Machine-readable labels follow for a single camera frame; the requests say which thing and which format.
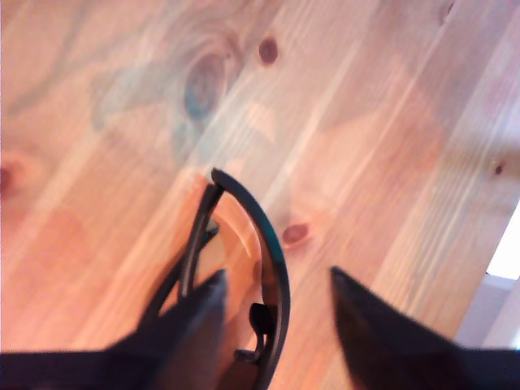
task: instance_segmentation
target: wooden floor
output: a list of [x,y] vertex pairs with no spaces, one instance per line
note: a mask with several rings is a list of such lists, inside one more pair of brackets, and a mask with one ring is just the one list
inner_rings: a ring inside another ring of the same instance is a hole
[[[520,198],[520,2],[2,0],[2,348],[133,329],[213,166],[285,248],[272,389],[348,386],[332,265],[454,336]],[[216,215],[224,366],[258,243]]]

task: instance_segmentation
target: wood knot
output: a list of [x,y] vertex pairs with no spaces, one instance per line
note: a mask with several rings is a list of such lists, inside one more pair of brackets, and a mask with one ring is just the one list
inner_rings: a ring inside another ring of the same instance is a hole
[[285,244],[296,244],[309,234],[309,227],[306,223],[297,223],[285,229],[282,240]]
[[266,65],[274,63],[278,58],[278,45],[276,44],[275,38],[270,37],[264,39],[258,48],[258,53],[260,54],[260,59],[262,59]]
[[495,168],[495,175],[501,175],[504,171],[504,164],[498,164]]
[[201,58],[188,74],[184,106],[193,120],[203,120],[215,109],[224,93],[225,69],[217,54]]

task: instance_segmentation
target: wood grain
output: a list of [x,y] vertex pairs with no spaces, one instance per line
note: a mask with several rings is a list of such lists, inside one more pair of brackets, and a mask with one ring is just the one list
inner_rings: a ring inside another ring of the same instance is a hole
[[[2,0],[2,348],[133,329],[212,166],[285,249],[271,388],[352,386],[331,265],[454,336],[520,198],[520,10],[451,3]],[[223,371],[254,342],[259,252],[232,199],[215,213]]]

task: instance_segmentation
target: curved black plastic piece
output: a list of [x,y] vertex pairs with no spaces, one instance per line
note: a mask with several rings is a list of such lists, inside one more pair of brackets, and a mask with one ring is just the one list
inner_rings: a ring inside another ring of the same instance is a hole
[[[204,247],[211,241],[213,237],[215,237],[219,233],[219,225],[213,227],[209,230],[206,230],[202,235],[201,247],[200,250],[203,250]],[[179,281],[180,274],[184,265],[184,255],[179,259],[179,261],[174,265],[168,275],[162,283],[158,286],[155,294],[150,299],[148,305],[146,306],[141,319],[139,320],[139,327],[143,324],[154,321],[161,311],[161,308],[164,305],[164,302],[170,295],[171,290],[175,287],[177,282]]]
[[268,308],[259,315],[269,314],[270,318],[256,323],[275,324],[274,329],[266,334],[266,344],[263,345],[263,335],[258,336],[258,344],[254,353],[239,351],[238,358],[258,365],[258,375],[254,390],[267,389],[280,359],[285,337],[288,331],[290,312],[290,289],[284,253],[276,236],[275,229],[257,203],[254,197],[239,182],[230,175],[218,169],[213,169],[211,178],[214,184],[209,184],[202,196],[201,205],[193,221],[192,232],[186,247],[183,275],[180,279],[179,298],[188,296],[193,287],[195,270],[197,268],[198,243],[202,238],[205,226],[216,207],[223,192],[230,193],[244,208],[251,218],[262,247],[262,299]]
[[520,389],[520,352],[466,349],[406,317],[338,267],[336,327],[354,381],[367,390]]

